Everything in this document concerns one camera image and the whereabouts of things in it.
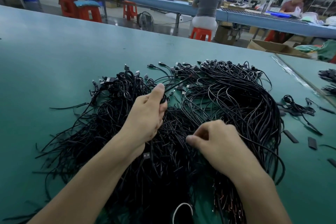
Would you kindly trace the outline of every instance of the person in gray shirt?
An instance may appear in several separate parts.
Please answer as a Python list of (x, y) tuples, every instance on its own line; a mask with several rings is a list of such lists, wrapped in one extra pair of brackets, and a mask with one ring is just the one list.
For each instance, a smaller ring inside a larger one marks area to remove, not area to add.
[(190, 23), (189, 35), (196, 28), (212, 30), (212, 36), (217, 29), (216, 10), (221, 7), (223, 0), (194, 0), (192, 6), (198, 8), (196, 16)]

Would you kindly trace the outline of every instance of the fan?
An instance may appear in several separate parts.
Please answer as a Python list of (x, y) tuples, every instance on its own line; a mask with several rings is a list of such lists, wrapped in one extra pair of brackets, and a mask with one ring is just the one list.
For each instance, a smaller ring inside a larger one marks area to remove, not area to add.
[(142, 12), (139, 14), (139, 26), (142, 28), (142, 30), (145, 31), (154, 31), (154, 19), (148, 12)]

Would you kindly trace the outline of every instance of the white cord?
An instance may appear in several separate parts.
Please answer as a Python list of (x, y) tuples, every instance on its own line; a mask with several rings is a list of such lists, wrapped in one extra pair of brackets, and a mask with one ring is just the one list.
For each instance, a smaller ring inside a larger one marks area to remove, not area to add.
[(174, 219), (175, 219), (175, 214), (177, 212), (177, 210), (182, 206), (182, 205), (188, 205), (190, 207), (190, 210), (191, 210), (191, 216), (193, 215), (193, 208), (191, 207), (191, 205), (189, 205), (188, 203), (182, 203), (180, 204), (174, 211), (174, 214), (173, 214), (173, 224), (174, 224)]

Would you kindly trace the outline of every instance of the clear tape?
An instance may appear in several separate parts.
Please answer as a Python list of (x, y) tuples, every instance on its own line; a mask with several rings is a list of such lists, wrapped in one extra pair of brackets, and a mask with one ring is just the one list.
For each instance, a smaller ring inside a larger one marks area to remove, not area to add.
[(290, 74), (291, 76), (293, 76), (296, 81), (298, 81), (301, 85), (303, 85), (304, 87), (310, 89), (311, 91), (313, 91), (313, 93), (317, 96), (318, 93), (316, 90), (314, 90), (308, 83), (306, 83), (304, 80), (301, 79), (300, 76), (298, 76), (289, 66), (287, 66), (282, 60), (280, 59), (277, 59), (276, 57), (272, 56), (272, 59), (275, 60), (275, 62), (278, 63), (278, 65), (283, 69), (285, 70), (285, 72), (287, 72), (288, 74)]

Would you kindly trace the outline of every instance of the white cloth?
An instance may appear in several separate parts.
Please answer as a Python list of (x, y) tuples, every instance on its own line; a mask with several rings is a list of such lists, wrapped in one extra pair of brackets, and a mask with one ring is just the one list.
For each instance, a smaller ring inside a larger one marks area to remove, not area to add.
[(193, 32), (194, 28), (204, 28), (212, 30), (211, 39), (215, 36), (217, 29), (216, 18), (208, 17), (208, 16), (196, 16), (192, 19), (189, 28), (189, 36)]

